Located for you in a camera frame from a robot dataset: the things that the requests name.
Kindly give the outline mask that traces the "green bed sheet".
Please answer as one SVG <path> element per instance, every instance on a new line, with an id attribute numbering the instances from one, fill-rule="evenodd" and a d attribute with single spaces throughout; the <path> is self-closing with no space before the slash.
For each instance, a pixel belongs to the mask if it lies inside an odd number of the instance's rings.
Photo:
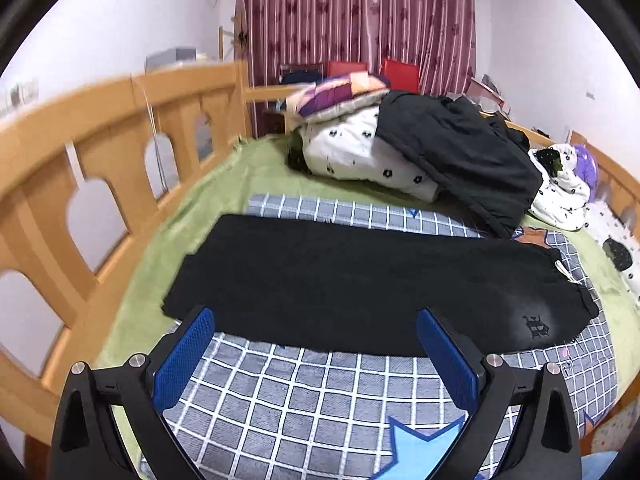
<path id="1" fill-rule="evenodd" d="M 194 188 L 176 214 L 160 227 L 122 300 L 111 335 L 99 357 L 100 365 L 122 364 L 130 354 L 151 349 L 174 327 L 160 306 L 183 257 L 198 248 L 219 216 L 226 212 L 245 212 L 248 199 L 256 194 L 434 211 L 472 228 L 469 222 L 441 206 L 418 206 L 373 185 L 296 174 L 285 166 L 284 152 L 285 142 L 281 138 L 242 144 L 228 162 Z M 615 404 L 639 370 L 638 304 L 590 235 L 584 232 L 564 235 L 577 249 L 608 323 L 617 370 Z"/>

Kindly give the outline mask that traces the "white dotted quilt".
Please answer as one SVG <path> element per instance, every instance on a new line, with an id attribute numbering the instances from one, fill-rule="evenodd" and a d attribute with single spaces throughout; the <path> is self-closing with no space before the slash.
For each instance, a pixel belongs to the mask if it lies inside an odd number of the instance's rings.
<path id="1" fill-rule="evenodd" d="M 577 144 L 532 148 L 528 156 L 542 175 L 529 213 L 565 231 L 586 232 L 603 249 L 626 283 L 639 296 L 639 241 L 597 196 L 598 170 L 588 150 Z"/>

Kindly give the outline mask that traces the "white floral duvet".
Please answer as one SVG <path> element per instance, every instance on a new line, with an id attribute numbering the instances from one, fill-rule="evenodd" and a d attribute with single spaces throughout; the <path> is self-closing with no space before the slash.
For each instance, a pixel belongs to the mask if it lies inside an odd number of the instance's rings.
<path id="1" fill-rule="evenodd" d="M 336 180 L 369 181 L 434 202 L 438 184 L 376 135 L 379 111 L 372 105 L 296 128 L 303 170 Z"/>

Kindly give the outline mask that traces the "dark folded jacket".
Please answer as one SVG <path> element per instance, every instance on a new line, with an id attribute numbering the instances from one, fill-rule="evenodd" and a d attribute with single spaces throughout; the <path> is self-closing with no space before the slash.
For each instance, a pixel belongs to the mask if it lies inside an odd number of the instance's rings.
<path id="1" fill-rule="evenodd" d="M 512 236 L 542 185 L 526 134 L 498 116 L 482 116 L 464 96 L 452 100 L 392 90 L 382 99 L 376 136 L 495 237 Z"/>

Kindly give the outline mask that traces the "purple striped pillow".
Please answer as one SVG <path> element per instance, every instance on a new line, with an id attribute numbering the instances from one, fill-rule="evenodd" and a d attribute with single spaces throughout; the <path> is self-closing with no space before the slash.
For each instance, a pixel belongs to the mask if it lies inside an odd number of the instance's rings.
<path id="1" fill-rule="evenodd" d="M 383 76 L 355 72 L 300 89 L 286 98 L 285 110 L 308 124 L 328 122 L 379 103 L 388 92 L 390 82 Z"/>

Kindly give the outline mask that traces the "red chair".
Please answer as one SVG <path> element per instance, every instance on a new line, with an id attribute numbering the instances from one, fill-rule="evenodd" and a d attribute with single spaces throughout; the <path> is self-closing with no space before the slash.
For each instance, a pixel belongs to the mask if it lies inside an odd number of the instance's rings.
<path id="1" fill-rule="evenodd" d="M 329 77 L 341 76 L 356 72 L 364 72 L 368 68 L 366 63 L 329 61 L 326 63 L 326 74 Z M 394 60 L 382 58 L 380 74 L 390 82 L 393 90 L 420 92 L 420 67 Z"/>

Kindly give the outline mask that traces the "grey box on shelf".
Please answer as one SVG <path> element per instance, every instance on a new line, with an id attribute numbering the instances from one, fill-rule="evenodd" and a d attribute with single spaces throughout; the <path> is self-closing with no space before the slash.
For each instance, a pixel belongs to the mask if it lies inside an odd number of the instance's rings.
<path id="1" fill-rule="evenodd" d="M 148 55 L 145 58 L 144 71 L 152 73 L 174 65 L 207 60 L 208 55 L 198 52 L 194 47 L 174 47 Z"/>

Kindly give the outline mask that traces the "maroon patterned curtain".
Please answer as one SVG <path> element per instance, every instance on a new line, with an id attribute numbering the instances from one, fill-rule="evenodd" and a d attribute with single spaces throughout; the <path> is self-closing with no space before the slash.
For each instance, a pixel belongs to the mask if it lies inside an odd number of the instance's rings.
<path id="1" fill-rule="evenodd" d="M 386 58 L 418 66 L 419 90 L 462 92 L 476 72 L 474 0 L 238 0 L 254 86 L 284 64 Z"/>

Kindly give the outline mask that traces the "purple plush toy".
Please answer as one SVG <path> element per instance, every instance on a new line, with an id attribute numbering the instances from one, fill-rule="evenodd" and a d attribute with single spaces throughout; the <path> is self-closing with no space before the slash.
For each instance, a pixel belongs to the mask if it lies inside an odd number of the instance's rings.
<path id="1" fill-rule="evenodd" d="M 590 153 L 585 144 L 574 144 L 573 148 L 576 152 L 576 174 L 580 177 L 589 188 L 588 202 L 591 203 L 596 198 L 596 192 L 599 182 L 599 169 L 596 159 Z"/>

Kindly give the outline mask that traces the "black pants with white stripe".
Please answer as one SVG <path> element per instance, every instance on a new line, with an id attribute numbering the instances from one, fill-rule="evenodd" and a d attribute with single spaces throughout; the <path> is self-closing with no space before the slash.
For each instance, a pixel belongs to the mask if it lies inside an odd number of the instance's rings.
<path id="1" fill-rule="evenodd" d="M 226 214 L 186 256 L 162 309 L 212 309 L 221 333 L 324 352 L 422 356 L 430 310 L 480 351 L 574 340 L 597 317 L 552 248 Z"/>

